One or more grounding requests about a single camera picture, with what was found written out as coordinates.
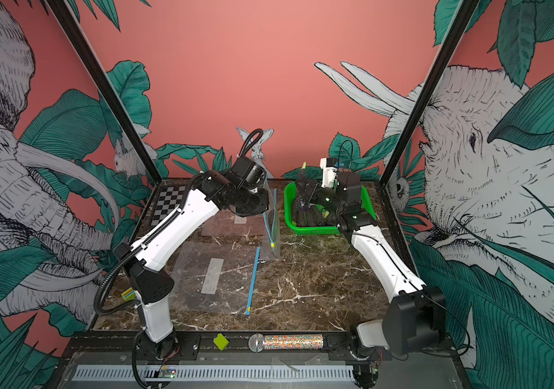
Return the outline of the dark purple eggplant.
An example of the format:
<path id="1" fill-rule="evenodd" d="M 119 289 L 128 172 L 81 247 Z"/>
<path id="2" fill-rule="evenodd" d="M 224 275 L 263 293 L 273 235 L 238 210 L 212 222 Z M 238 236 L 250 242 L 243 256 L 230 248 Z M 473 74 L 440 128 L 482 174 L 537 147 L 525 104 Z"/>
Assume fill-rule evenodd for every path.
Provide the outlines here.
<path id="1" fill-rule="evenodd" d="M 310 205 L 310 192 L 314 189 L 314 181 L 307 177 L 306 163 L 304 162 L 298 174 L 296 184 L 296 209 L 308 210 Z"/>

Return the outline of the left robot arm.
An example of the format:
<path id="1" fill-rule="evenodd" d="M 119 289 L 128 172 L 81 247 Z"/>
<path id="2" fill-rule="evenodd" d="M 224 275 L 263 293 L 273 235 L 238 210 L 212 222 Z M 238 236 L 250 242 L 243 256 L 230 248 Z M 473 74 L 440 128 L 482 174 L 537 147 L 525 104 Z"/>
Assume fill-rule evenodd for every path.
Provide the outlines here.
<path id="1" fill-rule="evenodd" d="M 174 281 L 165 265 L 197 228 L 218 212 L 230 210 L 240 217 L 260 215 L 269 208 L 264 188 L 267 172 L 248 157 L 219 173 L 209 170 L 187 184 L 180 204 L 139 240 L 121 243 L 114 250 L 139 301 L 141 326 L 158 344 L 173 334 L 168 296 Z"/>

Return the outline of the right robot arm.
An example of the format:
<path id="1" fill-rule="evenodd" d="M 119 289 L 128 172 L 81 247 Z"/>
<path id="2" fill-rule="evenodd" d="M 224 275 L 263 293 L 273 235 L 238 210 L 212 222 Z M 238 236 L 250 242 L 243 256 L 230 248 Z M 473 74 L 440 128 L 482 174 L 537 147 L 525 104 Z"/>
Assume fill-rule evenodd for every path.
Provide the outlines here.
<path id="1" fill-rule="evenodd" d="M 295 188 L 293 199 L 284 203 L 286 221 L 303 230 L 337 228 L 364 257 L 387 295 L 385 316 L 357 326 L 359 344 L 403 355 L 440 343 L 445 337 L 445 296 L 427 286 L 392 249 L 364 205 L 359 175 L 327 168 L 318 181 L 302 168 Z"/>

